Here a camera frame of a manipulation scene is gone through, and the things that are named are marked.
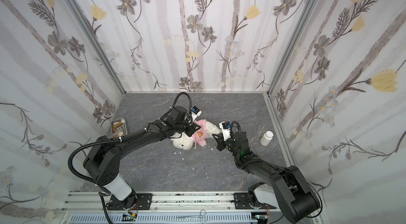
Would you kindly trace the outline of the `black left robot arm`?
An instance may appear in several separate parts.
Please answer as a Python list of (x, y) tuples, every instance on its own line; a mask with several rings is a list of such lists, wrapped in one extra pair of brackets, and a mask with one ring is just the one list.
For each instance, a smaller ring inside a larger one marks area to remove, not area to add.
[[(192, 136), (200, 126), (195, 120), (201, 110), (190, 102), (188, 108), (175, 102), (159, 119), (132, 134), (108, 138), (102, 136), (95, 142), (74, 150), (68, 157), (68, 168), (78, 178), (97, 185), (101, 191), (100, 199), (111, 196), (122, 210), (132, 211), (140, 206), (135, 190), (120, 175), (121, 160), (132, 152), (152, 143), (171, 138), (175, 134)], [(83, 167), (87, 175), (74, 168), (74, 157), (84, 149), (89, 149)]]

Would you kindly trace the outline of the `steel scissors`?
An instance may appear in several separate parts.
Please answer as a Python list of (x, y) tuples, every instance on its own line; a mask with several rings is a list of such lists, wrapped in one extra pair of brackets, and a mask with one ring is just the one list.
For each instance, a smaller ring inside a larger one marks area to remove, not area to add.
[(184, 221), (199, 221), (200, 224), (205, 224), (207, 222), (206, 214), (206, 210), (201, 210), (199, 214), (178, 216), (177, 219)]

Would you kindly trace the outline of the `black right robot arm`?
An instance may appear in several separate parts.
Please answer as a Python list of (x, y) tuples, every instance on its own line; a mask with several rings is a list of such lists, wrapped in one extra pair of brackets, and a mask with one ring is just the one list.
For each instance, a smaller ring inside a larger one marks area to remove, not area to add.
[(219, 151), (228, 150), (234, 156), (238, 169), (264, 180), (274, 192), (276, 202), (284, 217), (295, 224), (303, 218), (312, 218), (317, 210), (322, 211), (322, 201), (316, 189), (296, 166), (283, 167), (271, 164), (253, 153), (246, 132), (232, 133), (225, 140), (223, 134), (214, 134)]

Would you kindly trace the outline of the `aluminium mounting rail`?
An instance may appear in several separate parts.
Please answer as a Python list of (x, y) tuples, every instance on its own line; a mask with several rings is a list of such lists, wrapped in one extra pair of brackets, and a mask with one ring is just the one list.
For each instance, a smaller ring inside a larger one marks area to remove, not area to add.
[(287, 224), (275, 203), (266, 210), (236, 210), (234, 191), (141, 192), (152, 193), (150, 210), (108, 210), (109, 197), (101, 200), (96, 192), (71, 192), (65, 200), (57, 224), (199, 224), (178, 216), (206, 210), (206, 224)]

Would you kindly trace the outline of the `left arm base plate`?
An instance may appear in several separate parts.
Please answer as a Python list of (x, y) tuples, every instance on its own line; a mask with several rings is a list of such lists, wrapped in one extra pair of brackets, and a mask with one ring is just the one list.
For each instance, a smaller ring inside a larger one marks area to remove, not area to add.
[(131, 193), (123, 201), (119, 201), (114, 195), (107, 203), (108, 210), (150, 210), (152, 193)]

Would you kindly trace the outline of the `white plush teddy bear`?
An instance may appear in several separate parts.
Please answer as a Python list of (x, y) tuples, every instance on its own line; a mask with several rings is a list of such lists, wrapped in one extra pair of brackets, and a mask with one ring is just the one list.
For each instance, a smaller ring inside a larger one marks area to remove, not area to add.
[[(213, 137), (213, 134), (220, 134), (222, 132), (215, 124), (209, 122), (206, 127), (209, 138)], [(186, 135), (186, 133), (175, 133), (171, 138), (173, 146), (181, 150), (191, 150), (192, 147), (196, 148), (197, 144), (193, 140), (192, 136)]]

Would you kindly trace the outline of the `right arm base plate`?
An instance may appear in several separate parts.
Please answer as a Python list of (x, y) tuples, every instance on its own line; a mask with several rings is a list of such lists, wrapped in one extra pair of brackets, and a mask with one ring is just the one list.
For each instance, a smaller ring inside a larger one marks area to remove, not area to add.
[(235, 192), (233, 194), (236, 210), (266, 210), (266, 204), (259, 203), (254, 195), (249, 192)]

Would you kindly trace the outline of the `pink fleece teddy hoodie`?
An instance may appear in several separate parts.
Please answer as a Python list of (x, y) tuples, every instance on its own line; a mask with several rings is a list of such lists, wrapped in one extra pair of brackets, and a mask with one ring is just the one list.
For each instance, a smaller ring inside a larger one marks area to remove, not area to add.
[(200, 128), (196, 132), (194, 132), (192, 138), (197, 145), (205, 147), (207, 145), (206, 139), (209, 138), (209, 134), (206, 129), (209, 122), (206, 119), (202, 119), (194, 121), (194, 123), (199, 125)]

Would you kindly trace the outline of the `clear tray with small parts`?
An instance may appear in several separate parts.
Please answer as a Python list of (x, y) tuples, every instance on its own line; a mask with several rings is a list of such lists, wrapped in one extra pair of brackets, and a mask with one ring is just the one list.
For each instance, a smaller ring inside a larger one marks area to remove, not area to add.
[(111, 122), (112, 137), (122, 137), (128, 134), (126, 121), (124, 118), (116, 119)]

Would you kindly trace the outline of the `white plastic bottle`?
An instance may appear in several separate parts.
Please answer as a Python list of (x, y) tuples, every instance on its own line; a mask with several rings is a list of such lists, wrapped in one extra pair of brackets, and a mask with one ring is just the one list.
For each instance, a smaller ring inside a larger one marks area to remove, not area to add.
[(273, 137), (274, 133), (272, 131), (266, 131), (261, 137), (260, 144), (262, 146), (268, 146), (270, 142), (273, 140)]

